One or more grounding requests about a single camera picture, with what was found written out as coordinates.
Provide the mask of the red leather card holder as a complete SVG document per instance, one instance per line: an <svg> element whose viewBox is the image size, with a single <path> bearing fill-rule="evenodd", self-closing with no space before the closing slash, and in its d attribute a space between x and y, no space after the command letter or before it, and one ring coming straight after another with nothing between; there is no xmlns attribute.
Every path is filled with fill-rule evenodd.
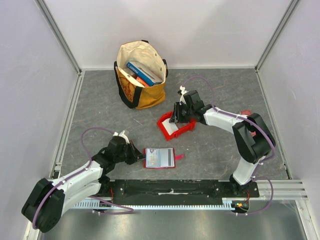
<svg viewBox="0 0 320 240"><path fill-rule="evenodd" d="M146 169L174 169L176 161L186 157L185 154L176 155L175 149L168 148L145 148L143 167Z"/></svg>

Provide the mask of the red plastic bin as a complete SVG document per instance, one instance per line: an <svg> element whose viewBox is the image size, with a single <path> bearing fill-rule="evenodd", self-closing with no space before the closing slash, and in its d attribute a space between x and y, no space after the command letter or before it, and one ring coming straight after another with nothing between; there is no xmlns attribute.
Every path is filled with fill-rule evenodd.
<svg viewBox="0 0 320 240"><path fill-rule="evenodd" d="M169 111L167 113L165 113L164 115L162 115L160 117L160 119L157 121L157 126L159 127L160 131L162 132L162 134L164 135L164 138L167 140L167 141L170 141L174 138L178 138L180 135L188 132L188 131L192 131L195 126L196 126L196 123L195 121L190 121L188 123L182 123L182 126L181 127L178 127L179 130L174 132L172 135L168 135L168 133L166 132L162 122L165 121L166 119L169 119L171 116L172 116L172 113L173 111Z"/></svg>

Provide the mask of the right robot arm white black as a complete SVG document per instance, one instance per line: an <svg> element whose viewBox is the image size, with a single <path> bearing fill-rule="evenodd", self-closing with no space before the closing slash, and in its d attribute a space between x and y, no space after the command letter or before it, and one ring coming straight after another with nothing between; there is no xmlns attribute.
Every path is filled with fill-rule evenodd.
<svg viewBox="0 0 320 240"><path fill-rule="evenodd" d="M211 104L205 105L196 90L187 91L180 87L178 94L180 100L174 103L173 113L168 120L171 125L194 120L233 134L241 158L229 178L229 191L235 197L242 196L257 166L267 159L269 153L276 153L276 141L264 120L257 113L235 114Z"/></svg>

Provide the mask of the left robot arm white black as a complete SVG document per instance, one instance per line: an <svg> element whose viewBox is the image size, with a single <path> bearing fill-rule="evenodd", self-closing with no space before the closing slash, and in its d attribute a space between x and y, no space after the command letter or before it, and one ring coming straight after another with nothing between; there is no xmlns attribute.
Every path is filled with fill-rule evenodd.
<svg viewBox="0 0 320 240"><path fill-rule="evenodd" d="M132 141L113 136L108 145L71 173L56 179L40 179L32 189L21 213L35 230L50 231L63 214L85 198L106 196L110 191L107 174L116 164L132 165L145 159Z"/></svg>

